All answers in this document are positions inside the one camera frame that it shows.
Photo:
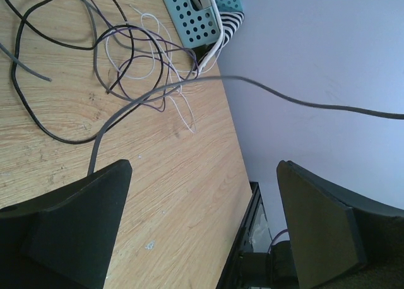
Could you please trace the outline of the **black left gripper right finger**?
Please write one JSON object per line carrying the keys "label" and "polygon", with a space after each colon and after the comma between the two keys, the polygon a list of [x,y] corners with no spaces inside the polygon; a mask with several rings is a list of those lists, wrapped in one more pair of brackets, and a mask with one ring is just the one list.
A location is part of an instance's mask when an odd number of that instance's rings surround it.
{"label": "black left gripper right finger", "polygon": [[276,168],[301,288],[403,288],[403,210],[291,161]]}

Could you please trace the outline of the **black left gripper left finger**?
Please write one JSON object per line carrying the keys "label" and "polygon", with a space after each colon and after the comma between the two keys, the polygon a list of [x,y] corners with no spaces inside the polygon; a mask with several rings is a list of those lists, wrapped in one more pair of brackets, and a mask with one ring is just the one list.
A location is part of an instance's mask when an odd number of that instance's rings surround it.
{"label": "black left gripper left finger", "polygon": [[1,209],[1,288],[103,288],[132,176],[118,160]]}

